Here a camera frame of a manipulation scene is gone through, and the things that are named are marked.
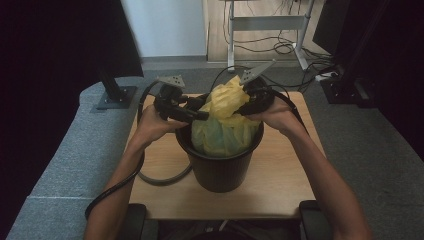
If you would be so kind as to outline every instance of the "green plastic bag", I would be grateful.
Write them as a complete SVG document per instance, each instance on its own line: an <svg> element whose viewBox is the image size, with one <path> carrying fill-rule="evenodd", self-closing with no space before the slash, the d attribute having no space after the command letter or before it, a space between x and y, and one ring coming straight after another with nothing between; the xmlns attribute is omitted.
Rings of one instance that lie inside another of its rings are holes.
<svg viewBox="0 0 424 240"><path fill-rule="evenodd" d="M231 157L248 149L258 130L259 121L234 114L249 101L238 76L218 85L200 109L209 112L207 121L194 121L191 141L194 148L211 157Z"/></svg>

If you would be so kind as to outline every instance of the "black cable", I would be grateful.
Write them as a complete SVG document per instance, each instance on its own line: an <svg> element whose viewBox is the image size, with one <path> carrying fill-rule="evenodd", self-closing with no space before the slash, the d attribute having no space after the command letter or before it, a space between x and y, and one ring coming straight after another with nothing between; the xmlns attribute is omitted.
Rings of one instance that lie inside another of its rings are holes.
<svg viewBox="0 0 424 240"><path fill-rule="evenodd" d="M308 84L309 83L309 80L308 81L306 81L306 82L304 82L304 83L301 83L301 84L296 84L296 85L284 85L284 87L286 87L286 88L297 88L297 87L302 87L303 85L305 85L305 84Z"/></svg>
<svg viewBox="0 0 424 240"><path fill-rule="evenodd" d="M248 67L241 66L241 65L229 66L229 67L226 67L226 68L222 69L222 70L218 73L218 75L216 75L215 79L213 80L213 82L212 82L212 85L211 85L211 88L210 88L210 91L209 91L209 92L212 92L212 90L213 90L213 88L214 88L214 86L215 86L216 81L218 80L219 76L221 76L221 74L222 74L225 70L227 70L227 69L229 69L229 68L236 68L236 67L250 69L250 68L248 68Z"/></svg>
<svg viewBox="0 0 424 240"><path fill-rule="evenodd" d="M101 202L103 199L110 196L112 193L116 192L117 190L121 189L123 186L127 185L130 181L132 181L135 178L135 176L137 176L137 173L140 172L140 169L143 166L143 163L144 163L144 152L143 152L143 155L141 155L140 160L134 172L132 172L127 178L125 178L121 182L117 183L113 187L101 193L88 205L88 207L85 209L85 219L88 220L88 217L90 216L91 211L97 204L99 204L99 202Z"/></svg>
<svg viewBox="0 0 424 240"><path fill-rule="evenodd" d="M309 64L308 65L308 67L305 69L305 71L303 72L303 77L302 77L302 81L301 81L301 83L300 83L300 85L299 85L299 88L297 89L297 91L298 92L300 92L300 89L305 85L305 77L306 77L306 73L308 72L308 70L309 70L309 68L311 68L312 66L314 66L315 64L323 64L323 65L326 65L327 63L325 63L325 62L313 62L313 63L311 63L311 64Z"/></svg>
<svg viewBox="0 0 424 240"><path fill-rule="evenodd" d="M294 0L292 0L292 4L290 5L290 8L289 8L289 15L291 14L291 9L292 9L292 7L293 7L293 4L294 4Z"/></svg>
<svg viewBox="0 0 424 240"><path fill-rule="evenodd" d="M303 86L302 86L302 87L300 87L300 88L298 89L298 91L304 94L304 93L306 92L306 90L308 90L309 86L311 85L311 83L312 83L314 80L315 80L315 76L312 76L312 77L311 77L311 79L309 79L308 81L306 81L306 82L303 84Z"/></svg>
<svg viewBox="0 0 424 240"><path fill-rule="evenodd" d="M282 0L281 1L281 4L277 7L277 9L275 9L275 12L271 15L271 16L274 16L275 14L277 14L277 12L278 12L278 9L280 9L281 8L281 11L283 11L283 9L284 9L284 3L285 2L287 2L288 0Z"/></svg>
<svg viewBox="0 0 424 240"><path fill-rule="evenodd" d="M287 103L287 105L291 108L291 112L293 113L293 115L297 118L297 120L303 125L303 127L305 128L306 132L308 132L308 129L306 129L305 123L302 120L302 117L300 116L299 110L296 107L296 104L294 104L294 102L292 100L290 100L290 98L284 96L284 94L275 91L274 89L269 89L269 88L255 88L255 89L250 89L249 93L255 93L255 92L267 92L270 95L273 95L275 97L278 97L279 99L283 100L285 103Z"/></svg>
<svg viewBox="0 0 424 240"><path fill-rule="evenodd" d="M291 8L293 7L293 2L294 1L292 1L292 4L290 6L289 15L291 14ZM275 13L278 11L279 8L281 8L281 6L283 5L283 3L284 3L284 1L282 1L282 3L277 8L277 10L275 11ZM301 5L302 5L302 0L299 0L298 10L297 10L297 14L298 15L300 14L300 7L301 7ZM228 39L227 39L227 35L226 35L226 31L225 31L225 25L226 25L225 24L226 23L226 17L225 17L226 16L226 8L227 8L227 2L225 1L225 4L224 4L224 19L223 19L222 29L223 29L223 33L224 33L225 42L227 44L229 44ZM228 16L230 15L230 10L231 10L231 7L228 9ZM250 49L250 48L247 48L247 47L244 47L244 46L240 46L240 45L234 45L234 47L241 48L241 49L244 49L244 50L250 51L250 52L256 52L256 53L271 52L271 51L275 51L279 55L284 55L284 54L290 54L290 53L292 53L294 51L294 48L293 48L293 45L292 45L294 42L293 41L290 41L288 39L285 39L285 38L281 38L280 37L281 34L282 34L282 30L280 30L280 33L279 33L279 35L277 37L266 37L266 38L260 38L260 39L255 39L255 40L247 40L247 41L240 41L240 40L234 40L233 39L233 42L234 43L254 43L254 42L260 42L260 41L265 41L265 40L277 39L278 40L278 43L274 44L274 47L272 49L253 50L253 49ZM288 51L284 51L284 52L279 51L279 49L282 48L282 47L287 48ZM313 52L313 51L311 51L311 50L309 50L309 49L307 49L305 47L302 47L302 49L305 51L305 53L308 56L313 56L313 57L316 57L317 58L317 59L312 59L312 60L324 60L324 61L332 61L333 60L333 56L332 55L315 53L315 52Z"/></svg>
<svg viewBox="0 0 424 240"><path fill-rule="evenodd" d="M246 3L247 3L247 7L250 9L250 12L252 13L252 15L256 16L255 13L253 13L252 8L250 7L249 0L247 0Z"/></svg>
<svg viewBox="0 0 424 240"><path fill-rule="evenodd" d="M140 122L141 116L143 114L143 108L144 108L144 101L147 98L147 95L149 95L150 90L158 83L158 81L152 82L143 92L143 95L140 98L139 104L138 104L138 111L137 111L137 123ZM167 179L153 179L146 175L144 175L142 172L138 171L138 176L145 181L146 183L154 186L167 186L174 184L181 179L183 179L188 173L190 173L192 167L191 164L188 164L188 166L178 175L167 178Z"/></svg>
<svg viewBox="0 0 424 240"><path fill-rule="evenodd" d="M275 87L279 87L279 88L283 89L284 92L287 94L287 97L290 99L289 91L287 91L286 86L275 82L274 80L272 80L271 78L269 78L265 74L261 74L261 77L265 78L267 81L270 81L270 82L274 83L274 85L268 85L268 86L270 86L270 87L274 87L275 86Z"/></svg>

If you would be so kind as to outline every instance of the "floor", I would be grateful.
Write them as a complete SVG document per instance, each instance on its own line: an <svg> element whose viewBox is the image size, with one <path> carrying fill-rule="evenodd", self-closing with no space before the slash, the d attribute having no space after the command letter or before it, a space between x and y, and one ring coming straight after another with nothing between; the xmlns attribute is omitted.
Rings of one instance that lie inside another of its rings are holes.
<svg viewBox="0 0 424 240"><path fill-rule="evenodd" d="M325 50L316 45L313 41L313 34L318 23L319 15L325 0L316 0L312 8L311 19L309 21L307 33L303 46L307 49L325 54ZM208 0L208 61L222 62L227 61L227 41L228 35L228 13L230 10L229 1ZM237 16L278 16L278 15L305 15L309 1L306 0L247 0L236 1L234 6L234 15ZM274 50L275 44L278 44L277 37L280 31L242 31L235 32L235 45L241 47L235 48L235 60L255 61L255 60L295 60L294 53L284 54L288 49L278 48L278 53ZM282 30L281 38L290 41L296 41L295 30ZM263 38L270 38L262 41L254 41Z"/></svg>

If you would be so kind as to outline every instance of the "hand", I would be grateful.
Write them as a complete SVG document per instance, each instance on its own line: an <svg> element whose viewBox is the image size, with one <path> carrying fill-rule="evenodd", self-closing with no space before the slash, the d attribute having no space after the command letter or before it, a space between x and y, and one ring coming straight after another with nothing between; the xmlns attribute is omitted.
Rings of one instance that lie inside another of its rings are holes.
<svg viewBox="0 0 424 240"><path fill-rule="evenodd" d="M177 128L187 126L188 123L175 120L165 121L159 116L153 105L146 107L141 116L136 132L131 141L138 145L150 145L153 141L160 139L165 133L172 132Z"/></svg>
<svg viewBox="0 0 424 240"><path fill-rule="evenodd" d="M291 112L289 105L278 97L275 97L274 103L266 111L246 117L250 120L263 121L286 136L290 132L304 129Z"/></svg>

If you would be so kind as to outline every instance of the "white wall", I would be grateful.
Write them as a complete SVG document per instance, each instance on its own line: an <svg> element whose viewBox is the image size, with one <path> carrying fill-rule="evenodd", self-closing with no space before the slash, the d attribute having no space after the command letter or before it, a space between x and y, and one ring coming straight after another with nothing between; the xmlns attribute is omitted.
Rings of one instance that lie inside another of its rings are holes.
<svg viewBox="0 0 424 240"><path fill-rule="evenodd" d="M121 0L140 57L205 56L203 1Z"/></svg>

